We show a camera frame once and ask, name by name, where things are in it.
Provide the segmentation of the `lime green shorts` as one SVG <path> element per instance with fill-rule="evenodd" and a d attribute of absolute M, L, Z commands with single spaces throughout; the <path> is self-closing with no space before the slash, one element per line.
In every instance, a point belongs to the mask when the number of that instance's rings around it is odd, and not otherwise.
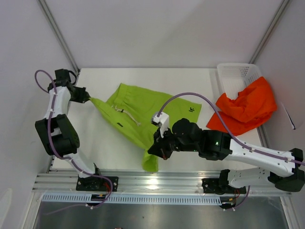
<path fill-rule="evenodd" d="M 93 97 L 90 101 L 109 124 L 144 150 L 142 168 L 157 172 L 158 158 L 148 154 L 157 130 L 151 118 L 171 97 L 170 94 L 121 83 L 106 102 Z"/>

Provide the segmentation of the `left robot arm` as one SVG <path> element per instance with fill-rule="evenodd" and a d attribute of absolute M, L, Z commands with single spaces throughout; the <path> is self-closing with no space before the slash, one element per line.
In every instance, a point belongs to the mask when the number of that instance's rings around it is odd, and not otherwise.
<path fill-rule="evenodd" d="M 89 93 L 86 88 L 71 82 L 70 75 L 75 74 L 67 69 L 56 70 L 55 79 L 45 70 L 37 70 L 35 79 L 38 73 L 45 73 L 51 80 L 45 90 L 50 96 L 47 112 L 43 119 L 35 122 L 35 129 L 47 154 L 68 162 L 79 178 L 87 179 L 86 184 L 91 190 L 100 190 L 103 186 L 100 171 L 80 151 L 79 136 L 67 117 L 70 102 L 83 104 L 89 101 Z"/>

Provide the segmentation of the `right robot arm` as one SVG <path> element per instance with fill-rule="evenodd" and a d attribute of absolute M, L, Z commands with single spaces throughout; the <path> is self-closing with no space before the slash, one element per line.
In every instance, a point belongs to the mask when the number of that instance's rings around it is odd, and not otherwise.
<path fill-rule="evenodd" d="M 229 194 L 238 190 L 244 194 L 247 186 L 268 186 L 285 192 L 299 192 L 305 185 L 305 173 L 300 167 L 303 152 L 298 148 L 276 151 L 241 143 L 228 133 L 202 130 L 196 123 L 181 119 L 168 126 L 168 120 L 152 119 L 158 129 L 148 153 L 164 160 L 173 152 L 197 152 L 210 161 L 237 161 L 253 165 L 251 169 L 221 170 L 218 178 L 204 178 L 204 193 Z"/>

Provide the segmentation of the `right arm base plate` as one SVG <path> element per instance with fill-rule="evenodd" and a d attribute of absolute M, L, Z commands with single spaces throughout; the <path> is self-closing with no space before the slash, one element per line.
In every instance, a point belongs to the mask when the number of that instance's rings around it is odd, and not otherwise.
<path fill-rule="evenodd" d="M 234 188 L 228 184 L 221 185 L 218 178 L 203 178 L 202 188 L 205 194 L 246 194 L 246 187 Z"/>

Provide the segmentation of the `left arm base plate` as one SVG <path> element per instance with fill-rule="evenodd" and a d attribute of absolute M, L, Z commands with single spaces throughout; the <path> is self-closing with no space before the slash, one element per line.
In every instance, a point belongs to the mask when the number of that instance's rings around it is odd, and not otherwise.
<path fill-rule="evenodd" d="M 106 192 L 110 189 L 110 181 L 104 178 L 97 177 L 87 177 L 80 178 L 78 177 L 78 181 L 76 184 L 77 191 L 101 191 Z"/>

